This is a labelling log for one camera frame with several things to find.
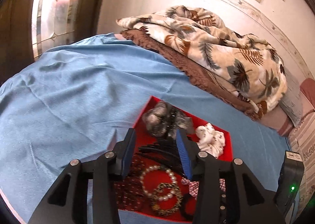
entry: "striped bedding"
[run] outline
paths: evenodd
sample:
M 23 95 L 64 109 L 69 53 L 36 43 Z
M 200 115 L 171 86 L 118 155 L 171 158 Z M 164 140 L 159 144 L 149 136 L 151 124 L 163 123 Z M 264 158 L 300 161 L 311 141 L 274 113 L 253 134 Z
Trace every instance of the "striped bedding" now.
M 288 137 L 293 151 L 303 156 L 305 171 L 300 185 L 298 214 L 315 191 L 315 113 L 308 114 Z

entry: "brown blanket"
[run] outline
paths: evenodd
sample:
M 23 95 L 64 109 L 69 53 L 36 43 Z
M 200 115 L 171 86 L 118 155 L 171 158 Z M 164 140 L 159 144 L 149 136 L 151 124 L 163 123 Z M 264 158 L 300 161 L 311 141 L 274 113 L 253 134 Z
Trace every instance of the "brown blanket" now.
M 211 93 L 213 96 L 221 99 L 227 104 L 232 105 L 234 108 L 242 111 L 245 115 L 250 117 L 252 120 L 259 119 L 258 114 L 254 112 L 253 106 L 244 102 L 230 92 L 222 89 L 218 86 L 214 76 L 210 71 L 197 64 L 193 60 L 185 57 L 174 49 L 154 40 L 144 32 L 138 29 L 130 29 L 120 32 L 124 38 L 127 40 L 132 40 L 136 45 L 153 50 L 161 54 L 167 60 L 173 63 L 179 70 L 185 72 L 189 77 L 189 80 L 192 85 L 197 86 L 198 88 Z

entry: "blue bedsheet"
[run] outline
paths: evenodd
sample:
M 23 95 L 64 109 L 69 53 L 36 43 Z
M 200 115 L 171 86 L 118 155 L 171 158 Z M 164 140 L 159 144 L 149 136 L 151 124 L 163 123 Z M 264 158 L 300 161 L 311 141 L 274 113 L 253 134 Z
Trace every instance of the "blue bedsheet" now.
M 229 131 L 234 157 L 277 189 L 285 138 L 191 85 L 159 54 L 108 34 L 48 50 L 1 87 L 0 188 L 18 214 L 29 220 L 70 160 L 96 159 L 122 140 L 150 95 Z

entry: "leaf print blanket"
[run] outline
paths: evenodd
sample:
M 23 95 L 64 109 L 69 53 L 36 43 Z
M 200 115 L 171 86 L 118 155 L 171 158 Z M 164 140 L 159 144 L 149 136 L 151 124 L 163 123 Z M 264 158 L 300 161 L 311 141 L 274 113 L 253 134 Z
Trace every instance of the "leaf print blanket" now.
M 117 24 L 139 29 L 213 72 L 221 86 L 251 100 L 261 115 L 286 93 L 284 64 L 276 50 L 253 34 L 235 33 L 208 10 L 175 6 Z

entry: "red and white checkered cloth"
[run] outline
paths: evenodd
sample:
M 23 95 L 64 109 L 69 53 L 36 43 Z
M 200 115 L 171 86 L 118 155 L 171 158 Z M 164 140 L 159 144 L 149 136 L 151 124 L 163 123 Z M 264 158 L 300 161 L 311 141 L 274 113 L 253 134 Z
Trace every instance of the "red and white checkered cloth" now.
M 182 178 L 183 185 L 189 185 L 189 193 L 195 199 L 197 199 L 198 195 L 198 188 L 199 188 L 199 181 L 190 181 L 189 179 Z M 220 189 L 225 192 L 225 179 L 220 178 Z

